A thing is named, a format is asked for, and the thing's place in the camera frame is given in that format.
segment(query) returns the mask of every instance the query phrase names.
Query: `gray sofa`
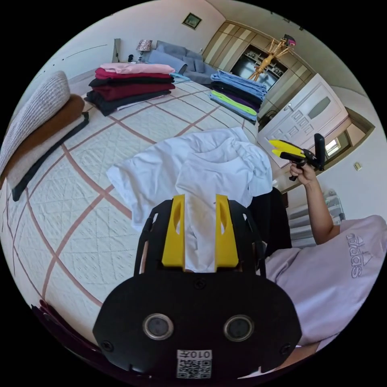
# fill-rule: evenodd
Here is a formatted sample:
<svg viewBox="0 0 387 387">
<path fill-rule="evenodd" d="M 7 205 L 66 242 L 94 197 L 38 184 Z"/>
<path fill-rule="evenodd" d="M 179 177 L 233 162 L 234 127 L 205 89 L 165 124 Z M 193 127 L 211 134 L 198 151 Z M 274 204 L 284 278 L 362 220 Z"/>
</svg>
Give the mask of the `gray sofa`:
<svg viewBox="0 0 387 387">
<path fill-rule="evenodd" d="M 147 53 L 144 59 L 148 63 L 167 64 L 177 73 L 201 85 L 209 85 L 210 76 L 216 73 L 214 68 L 204 63 L 200 54 L 160 40 L 156 43 L 156 49 Z"/>
</svg>

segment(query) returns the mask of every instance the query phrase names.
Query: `folded brown sweater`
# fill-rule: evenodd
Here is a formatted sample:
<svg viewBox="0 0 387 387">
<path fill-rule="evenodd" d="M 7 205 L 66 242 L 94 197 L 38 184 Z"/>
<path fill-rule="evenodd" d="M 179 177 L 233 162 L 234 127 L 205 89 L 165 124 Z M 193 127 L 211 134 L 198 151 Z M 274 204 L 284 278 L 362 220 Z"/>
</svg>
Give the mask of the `folded brown sweater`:
<svg viewBox="0 0 387 387">
<path fill-rule="evenodd" d="M 34 130 L 16 149 L 0 176 L 0 188 L 8 172 L 17 164 L 17 162 L 32 149 L 40 146 L 55 133 L 70 125 L 82 114 L 85 101 L 82 97 L 71 94 L 67 103 L 48 121 Z"/>
</svg>

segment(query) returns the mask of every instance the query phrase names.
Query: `folded maroon sweater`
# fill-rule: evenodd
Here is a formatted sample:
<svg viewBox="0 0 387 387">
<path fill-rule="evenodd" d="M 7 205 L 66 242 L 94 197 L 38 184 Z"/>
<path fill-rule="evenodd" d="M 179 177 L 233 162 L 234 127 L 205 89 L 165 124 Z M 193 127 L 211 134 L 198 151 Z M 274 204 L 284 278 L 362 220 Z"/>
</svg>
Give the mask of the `folded maroon sweater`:
<svg viewBox="0 0 387 387">
<path fill-rule="evenodd" d="M 92 89 L 102 95 L 105 101 L 115 101 L 121 98 L 139 96 L 147 93 L 163 92 L 173 90 L 172 83 L 131 83 L 120 86 L 98 86 Z"/>
<path fill-rule="evenodd" d="M 158 74 L 158 73 L 139 73 L 139 74 L 117 74 L 109 73 L 103 68 L 99 67 L 96 69 L 96 78 L 97 79 L 128 79 L 128 78 L 138 78 L 138 77 L 149 77 L 149 78 L 170 78 L 169 74 Z"/>
</svg>

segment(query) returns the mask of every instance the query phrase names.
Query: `white quilted bedspread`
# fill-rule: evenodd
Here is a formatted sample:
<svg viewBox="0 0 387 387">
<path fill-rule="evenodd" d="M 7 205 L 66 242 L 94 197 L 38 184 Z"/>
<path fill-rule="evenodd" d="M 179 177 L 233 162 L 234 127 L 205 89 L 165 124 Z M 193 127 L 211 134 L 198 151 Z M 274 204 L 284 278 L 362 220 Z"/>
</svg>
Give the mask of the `white quilted bedspread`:
<svg viewBox="0 0 387 387">
<path fill-rule="evenodd" d="M 86 104 L 90 123 L 57 149 L 14 202 L 0 195 L 1 244 L 29 305 L 45 299 L 81 335 L 92 327 L 107 295 L 133 275 L 139 233 L 106 170 L 169 137 L 242 126 L 257 129 L 214 103 L 197 83 L 103 117 Z"/>
</svg>

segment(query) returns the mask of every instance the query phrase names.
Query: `folded blue shirt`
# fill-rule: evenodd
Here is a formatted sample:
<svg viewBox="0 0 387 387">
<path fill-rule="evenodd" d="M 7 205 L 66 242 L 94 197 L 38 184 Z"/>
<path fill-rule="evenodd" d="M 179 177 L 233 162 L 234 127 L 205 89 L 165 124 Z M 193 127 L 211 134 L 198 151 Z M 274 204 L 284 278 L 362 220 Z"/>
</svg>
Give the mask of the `folded blue shirt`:
<svg viewBox="0 0 387 387">
<path fill-rule="evenodd" d="M 255 97 L 263 100 L 267 94 L 266 87 L 260 83 L 256 83 L 251 79 L 245 79 L 234 74 L 226 73 L 223 70 L 218 70 L 217 73 L 211 75 L 213 81 L 219 81 L 237 87 L 246 93 L 250 93 Z"/>
<path fill-rule="evenodd" d="M 185 77 L 184 75 L 181 75 L 179 73 L 170 73 L 169 75 L 173 77 L 175 83 L 188 82 L 191 80 L 190 78 Z"/>
</svg>

